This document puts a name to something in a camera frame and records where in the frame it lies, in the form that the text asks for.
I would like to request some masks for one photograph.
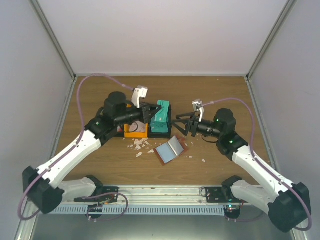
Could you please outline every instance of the white enclosure wall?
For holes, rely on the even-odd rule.
[[[50,157],[72,78],[27,0],[0,8],[0,238],[14,238],[22,172]]]
[[[310,191],[320,236],[320,1],[297,1],[252,76],[282,174]]]
[[[76,74],[248,73],[287,0],[38,0]]]

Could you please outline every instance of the wooden table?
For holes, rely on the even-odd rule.
[[[116,77],[124,84],[148,87],[145,102],[170,101],[172,118],[177,114],[193,111],[192,101],[201,99],[204,103],[227,97],[244,100],[253,109],[251,97],[243,77],[177,77],[177,76],[126,76]],[[82,78],[76,83],[76,89]],[[87,123],[94,118],[111,92],[120,91],[131,99],[132,93],[104,77],[87,80],[80,92],[82,109]],[[251,118],[247,109],[237,101],[226,101],[205,107],[204,119],[213,120],[220,108],[230,108],[237,120],[236,131],[247,141],[251,134]],[[76,90],[73,93],[58,151],[65,148],[80,133],[80,118],[76,103]],[[172,128],[172,135],[179,131]],[[165,139],[149,139],[152,147],[165,143]],[[225,179],[238,175],[247,182],[255,181],[242,168],[221,155],[213,143],[206,143],[200,135],[186,137],[189,151],[162,166],[154,153],[146,147],[141,150],[128,148],[134,141],[130,138],[113,138],[98,151],[84,159],[66,180],[76,180],[86,175],[94,175],[104,184],[130,185],[220,185]],[[259,126],[254,135],[254,150],[268,160]]]

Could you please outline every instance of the cable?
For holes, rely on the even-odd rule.
[[[107,221],[112,221],[112,220],[116,220],[118,218],[121,218],[127,211],[128,207],[129,207],[129,201],[128,201],[128,198],[122,194],[122,193],[119,193],[119,192],[107,192],[107,193],[103,193],[103,194],[100,194],[100,195],[97,195],[97,196],[87,196],[87,197],[83,197],[82,199],[97,199],[97,198],[101,198],[101,197],[104,197],[104,196],[108,196],[108,195],[119,195],[119,196],[122,196],[124,199],[125,199],[125,202],[126,202],[126,205],[125,205],[125,208],[123,210],[123,212],[118,215],[118,216],[115,216],[115,217],[112,217],[112,218],[107,218],[107,219],[95,219],[94,222],[107,222]],[[86,212],[86,217],[88,218],[88,221],[91,220],[90,216],[89,216],[89,212],[90,212],[90,208],[88,208],[88,211]]]
[[[241,204],[241,206],[240,206],[240,209],[242,209],[242,207],[244,206],[244,204],[245,204],[245,201],[242,200],[242,204]]]
[[[126,134],[135,133],[139,129],[139,125],[136,122],[134,122],[134,124],[136,125],[136,129],[134,131],[125,131],[124,133],[126,133]]]
[[[254,222],[254,221],[257,221],[257,220],[260,220],[262,219],[262,217],[264,216],[264,212],[261,212],[261,214],[255,218],[252,218],[252,219],[233,219],[233,218],[229,218],[227,217],[226,215],[224,215],[224,217],[228,220],[228,221],[232,221],[232,222],[239,222],[239,223],[251,223],[251,222]]]
[[[207,106],[207,105],[211,105],[211,104],[216,104],[216,103],[220,103],[220,102],[224,102],[224,101],[229,101],[229,100],[235,100],[238,102],[241,102],[249,111],[250,116],[251,116],[251,122],[252,122],[252,129],[251,129],[251,137],[250,137],[250,151],[251,151],[251,155],[253,157],[253,159],[260,165],[260,167],[262,167],[266,172],[268,172],[272,177],[274,177],[274,179],[276,179],[280,184],[283,184],[290,192],[292,192],[294,194],[294,196],[299,200],[299,202],[301,203],[307,218],[308,218],[308,226],[306,228],[300,228],[300,227],[295,227],[294,229],[299,230],[299,231],[308,231],[311,229],[312,227],[312,217],[310,214],[310,211],[306,205],[306,203],[303,201],[303,199],[298,195],[298,193],[293,190],[288,184],[286,184],[285,182],[282,182],[281,179],[275,175],[272,171],[270,171],[267,167],[265,167],[262,162],[260,162],[255,156],[255,152],[254,152],[254,135],[255,135],[255,129],[256,129],[256,122],[255,122],[255,117],[254,114],[252,113],[250,107],[241,99],[239,98],[235,98],[235,97],[228,97],[228,98],[223,98],[217,101],[210,101],[206,104],[203,104],[201,107]]]
[[[202,191],[203,191],[204,189],[206,189],[205,186],[201,188],[201,190],[200,190],[200,195],[201,195],[201,197],[206,198],[207,196],[203,196],[203,195],[202,195]]]
[[[77,106],[78,106],[78,111],[79,111],[79,115],[80,115],[80,120],[81,120],[81,132],[80,132],[80,135],[79,135],[79,138],[78,140],[75,142],[75,145],[73,145],[68,151],[66,151],[61,157],[59,157],[56,161],[54,161],[48,169],[44,170],[39,176],[37,176],[30,184],[29,186],[26,188],[26,190],[24,191],[23,195],[22,195],[22,198],[20,199],[20,202],[18,204],[18,217],[21,219],[21,220],[30,220],[32,218],[34,218],[39,212],[40,210],[36,211],[34,214],[32,214],[31,216],[28,216],[28,217],[24,217],[23,216],[23,213],[22,213],[22,208],[23,208],[23,204],[24,204],[24,201],[28,195],[28,193],[30,192],[31,188],[39,181],[39,179],[41,179],[47,172],[49,172],[49,170],[51,170],[57,163],[59,163],[62,159],[64,159],[69,153],[71,153],[75,148],[76,146],[80,143],[80,141],[82,140],[82,137],[85,133],[85,118],[84,118],[84,114],[82,112],[82,108],[81,108],[81,102],[80,102],[80,89],[81,89],[81,86],[84,84],[84,82],[91,78],[91,77],[106,77],[107,79],[110,79],[112,81],[114,81],[115,83],[121,85],[122,87],[126,88],[126,89],[129,89],[131,91],[134,90],[134,88],[130,87],[130,86],[127,86],[125,84],[122,84],[121,82],[119,82],[118,80],[114,79],[113,77],[111,76],[108,76],[107,74],[102,74],[102,73],[95,73],[95,74],[92,74],[90,76],[86,76],[84,79],[82,79],[82,81],[80,82],[79,86],[78,86],[78,89],[76,91],[76,103],[77,103]]]
[[[205,140],[204,137],[206,137],[206,136],[204,136],[204,135],[202,134],[202,135],[201,135],[202,140],[205,141],[205,142],[207,142],[207,143],[215,144],[215,143],[217,142],[217,141],[208,141],[208,140]]]

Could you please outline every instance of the teal box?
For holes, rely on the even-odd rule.
[[[154,116],[154,122],[156,123],[167,123],[168,122],[168,110],[169,110],[169,101],[158,100],[158,105],[161,105],[161,110]]]
[[[166,116],[166,122],[157,122],[155,121],[156,116],[151,118],[150,127],[151,132],[153,133],[168,133],[168,121],[169,121],[169,115]]]

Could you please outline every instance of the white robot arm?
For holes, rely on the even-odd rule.
[[[255,153],[252,156],[249,144],[235,131],[237,121],[230,109],[219,109],[213,121],[209,121],[203,119],[200,102],[194,101],[192,105],[196,111],[177,115],[176,120],[171,121],[172,125],[185,136],[190,132],[192,137],[199,133],[217,138],[215,144],[220,153],[246,170],[262,187],[252,186],[238,176],[231,177],[222,183],[225,201],[236,198],[256,206],[268,214],[271,222],[283,232],[304,221],[307,218],[306,211],[288,187],[299,195],[311,213],[308,188],[301,182],[294,184]]]
[[[25,191],[29,188],[28,198],[42,213],[50,213],[62,201],[92,196],[97,187],[103,187],[93,176],[62,181],[83,159],[116,136],[118,127],[136,121],[148,123],[161,110],[160,105],[140,102],[147,92],[146,87],[138,86],[134,89],[132,101],[127,101],[122,92],[112,92],[105,100],[104,107],[69,146],[37,169],[29,166],[23,171],[23,188]]]

